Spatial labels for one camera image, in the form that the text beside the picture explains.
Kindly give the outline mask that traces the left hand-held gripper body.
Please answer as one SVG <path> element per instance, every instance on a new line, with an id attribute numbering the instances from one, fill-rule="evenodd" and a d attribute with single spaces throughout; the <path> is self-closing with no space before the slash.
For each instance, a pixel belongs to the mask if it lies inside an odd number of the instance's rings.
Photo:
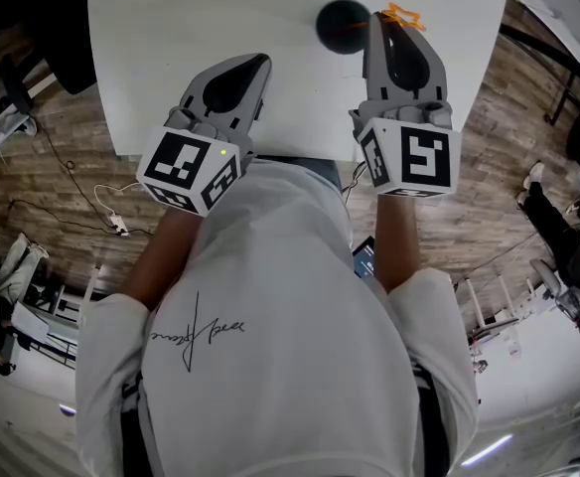
<path id="1" fill-rule="evenodd" d="M 254 157 L 249 131 L 271 72 L 270 58 L 257 53 L 193 78 L 140 160 L 136 179 L 155 201 L 200 217 L 210 213 Z"/>

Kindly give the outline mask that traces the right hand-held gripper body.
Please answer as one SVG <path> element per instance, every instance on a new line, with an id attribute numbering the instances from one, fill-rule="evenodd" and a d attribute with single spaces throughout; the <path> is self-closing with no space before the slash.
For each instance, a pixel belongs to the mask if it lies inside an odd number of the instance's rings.
<path id="1" fill-rule="evenodd" d="M 350 112 L 354 137 L 381 195 L 454 194 L 462 134 L 453 129 L 445 67 L 416 29 L 382 13 L 368 20 L 366 99 Z"/>

